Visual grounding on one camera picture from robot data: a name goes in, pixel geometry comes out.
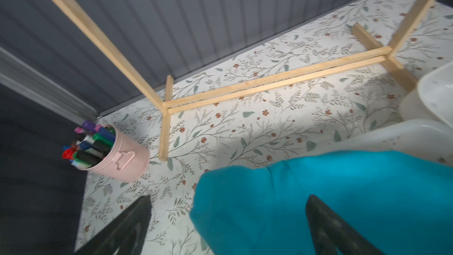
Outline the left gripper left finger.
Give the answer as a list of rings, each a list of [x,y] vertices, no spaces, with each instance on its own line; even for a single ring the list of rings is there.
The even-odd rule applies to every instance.
[[[101,232],[75,252],[77,255],[139,255],[151,220],[150,196],[141,196]]]

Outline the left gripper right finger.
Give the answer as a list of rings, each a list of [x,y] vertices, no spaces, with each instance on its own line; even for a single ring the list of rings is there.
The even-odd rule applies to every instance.
[[[317,196],[309,196],[305,212],[317,255],[381,255],[383,253]]]

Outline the teal t-shirt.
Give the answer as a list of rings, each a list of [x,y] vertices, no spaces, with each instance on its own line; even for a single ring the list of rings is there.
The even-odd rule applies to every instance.
[[[395,151],[206,172],[190,218],[216,255],[313,255],[312,200],[386,255],[453,252],[452,168]]]

